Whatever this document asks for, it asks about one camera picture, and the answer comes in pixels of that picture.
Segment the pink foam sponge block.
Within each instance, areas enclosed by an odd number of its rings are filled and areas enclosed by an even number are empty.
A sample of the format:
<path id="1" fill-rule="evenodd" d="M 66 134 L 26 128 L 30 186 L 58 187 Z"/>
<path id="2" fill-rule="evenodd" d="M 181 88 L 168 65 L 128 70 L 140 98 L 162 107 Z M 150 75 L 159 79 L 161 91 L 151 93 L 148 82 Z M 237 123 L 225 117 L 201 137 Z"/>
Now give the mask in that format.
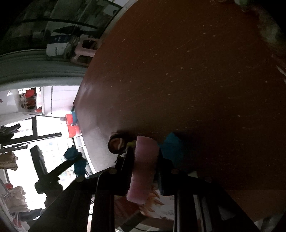
<path id="1" fill-rule="evenodd" d="M 127 200 L 138 205 L 147 202 L 154 179 L 154 166 L 159 154 L 159 146 L 149 137 L 137 136 L 134 169 L 131 176 Z"/>

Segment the dark blue fluffy cloth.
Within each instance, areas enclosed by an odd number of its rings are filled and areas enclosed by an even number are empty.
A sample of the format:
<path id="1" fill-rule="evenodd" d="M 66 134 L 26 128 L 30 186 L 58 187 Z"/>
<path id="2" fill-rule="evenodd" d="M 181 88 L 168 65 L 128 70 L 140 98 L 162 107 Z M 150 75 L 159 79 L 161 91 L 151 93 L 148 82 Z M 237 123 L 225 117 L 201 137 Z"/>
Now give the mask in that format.
<path id="1" fill-rule="evenodd" d="M 72 161 L 74 164 L 74 173 L 77 177 L 86 175 L 87 160 L 82 156 L 75 147 L 70 147 L 64 154 L 66 160 Z"/>

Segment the pink plastic stool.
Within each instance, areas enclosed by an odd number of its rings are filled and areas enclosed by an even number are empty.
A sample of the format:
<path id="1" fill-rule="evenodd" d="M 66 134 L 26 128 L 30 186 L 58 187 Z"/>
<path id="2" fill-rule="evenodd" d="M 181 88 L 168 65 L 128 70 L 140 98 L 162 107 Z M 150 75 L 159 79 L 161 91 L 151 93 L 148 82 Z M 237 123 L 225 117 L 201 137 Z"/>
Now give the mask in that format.
<path id="1" fill-rule="evenodd" d="M 97 52 L 99 39 L 82 35 L 77 42 L 70 61 L 76 65 L 88 67 Z"/>

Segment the white orange printed box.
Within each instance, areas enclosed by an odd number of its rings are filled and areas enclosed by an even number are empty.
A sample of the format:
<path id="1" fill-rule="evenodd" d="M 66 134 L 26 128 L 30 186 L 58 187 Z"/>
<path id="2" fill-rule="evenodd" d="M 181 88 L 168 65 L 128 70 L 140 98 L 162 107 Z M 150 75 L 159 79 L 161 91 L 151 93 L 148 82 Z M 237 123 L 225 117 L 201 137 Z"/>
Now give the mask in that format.
<path id="1" fill-rule="evenodd" d="M 139 209 L 149 218 L 174 220 L 174 196 L 163 196 L 157 186 L 152 186 L 146 203 Z"/>

